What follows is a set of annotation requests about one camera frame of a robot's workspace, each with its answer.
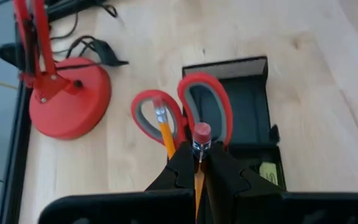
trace gray scissors grip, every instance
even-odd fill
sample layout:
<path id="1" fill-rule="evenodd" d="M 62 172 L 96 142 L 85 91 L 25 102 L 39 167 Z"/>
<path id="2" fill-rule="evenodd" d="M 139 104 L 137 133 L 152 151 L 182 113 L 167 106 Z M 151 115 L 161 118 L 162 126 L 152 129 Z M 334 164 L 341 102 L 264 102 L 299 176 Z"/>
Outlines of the gray scissors grip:
<path id="1" fill-rule="evenodd" d="M 203 82 L 194 83 L 185 89 L 185 100 L 189 105 L 195 124 L 200 122 L 200 115 L 198 114 L 196 103 L 194 102 L 194 99 L 190 93 L 190 89 L 194 86 L 203 86 L 207 88 L 214 95 L 216 103 L 218 104 L 219 110 L 221 112 L 221 123 L 222 123 L 221 135 L 218 137 L 217 141 L 224 142 L 227 136 L 226 112 L 224 110 L 220 97 L 211 86 Z"/>
<path id="2" fill-rule="evenodd" d="M 136 117 L 136 120 L 138 121 L 139 125 L 142 126 L 142 128 L 145 132 L 149 133 L 153 138 L 158 139 L 159 141 L 163 142 L 161 131 L 158 130 L 157 128 L 155 128 L 152 124 L 150 124 L 150 122 L 145 118 L 145 116 L 142 113 L 142 105 L 146 101 L 151 101 L 151 100 L 152 100 L 151 98 L 144 99 L 136 106 L 135 117 Z M 170 114 L 173 114 L 171 108 L 166 107 L 166 109 L 169 110 Z M 173 120 L 172 136 L 175 138 L 177 136 L 177 121 L 175 118 L 172 118 L 172 120 Z"/>

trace wooden table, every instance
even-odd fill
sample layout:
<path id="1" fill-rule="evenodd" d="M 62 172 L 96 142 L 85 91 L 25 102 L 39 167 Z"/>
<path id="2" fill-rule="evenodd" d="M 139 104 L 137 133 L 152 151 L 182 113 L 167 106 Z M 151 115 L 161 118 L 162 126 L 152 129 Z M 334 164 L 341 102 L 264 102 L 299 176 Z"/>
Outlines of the wooden table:
<path id="1" fill-rule="evenodd" d="M 166 153 L 133 122 L 133 97 L 161 89 L 178 99 L 182 66 L 255 55 L 269 59 L 268 105 L 288 190 L 358 191 L 358 33 L 336 0 L 110 3 L 119 19 L 81 12 L 75 35 L 53 48 L 91 34 L 130 64 L 105 67 L 111 104 L 87 135 L 59 141 L 32 129 L 20 223 L 36 223 L 44 206 L 66 195 L 144 190 Z M 53 34 L 66 33 L 73 19 L 54 23 Z M 153 117 L 151 107 L 144 113 Z"/>

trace red desk lamp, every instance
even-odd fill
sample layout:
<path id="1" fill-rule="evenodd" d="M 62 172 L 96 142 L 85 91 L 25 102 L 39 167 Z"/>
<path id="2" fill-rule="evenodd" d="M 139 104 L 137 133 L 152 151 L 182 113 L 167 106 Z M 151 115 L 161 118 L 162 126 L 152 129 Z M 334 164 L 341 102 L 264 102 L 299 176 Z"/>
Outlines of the red desk lamp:
<path id="1" fill-rule="evenodd" d="M 32 123 L 53 138 L 78 138 L 91 131 L 106 112 L 111 96 L 108 73 L 83 57 L 55 63 L 44 1 L 31 2 L 34 16 L 25 0 L 13 1 L 25 50 L 26 69 L 21 77 L 34 89 L 29 106 Z M 40 68 L 40 55 L 45 70 Z"/>

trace black frame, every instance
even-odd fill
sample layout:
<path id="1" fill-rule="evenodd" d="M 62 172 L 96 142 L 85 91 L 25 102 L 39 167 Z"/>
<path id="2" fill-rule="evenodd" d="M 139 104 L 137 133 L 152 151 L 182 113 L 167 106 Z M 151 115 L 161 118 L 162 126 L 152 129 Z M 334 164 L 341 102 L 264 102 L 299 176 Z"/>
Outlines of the black frame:
<path id="1" fill-rule="evenodd" d="M 32 90 L 28 89 L 23 82 L 20 82 L 0 199 L 0 224 L 16 224 L 19 222 L 31 129 L 29 114 L 31 93 Z"/>

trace yellow label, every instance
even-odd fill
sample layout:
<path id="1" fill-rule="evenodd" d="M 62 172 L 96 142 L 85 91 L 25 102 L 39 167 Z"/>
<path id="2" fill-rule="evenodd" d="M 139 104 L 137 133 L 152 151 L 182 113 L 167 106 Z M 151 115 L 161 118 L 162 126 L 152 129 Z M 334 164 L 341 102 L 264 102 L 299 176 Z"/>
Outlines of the yellow label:
<path id="1" fill-rule="evenodd" d="M 259 174 L 261 177 L 265 178 L 271 183 L 278 185 L 276 164 L 271 162 L 263 162 L 259 168 Z"/>

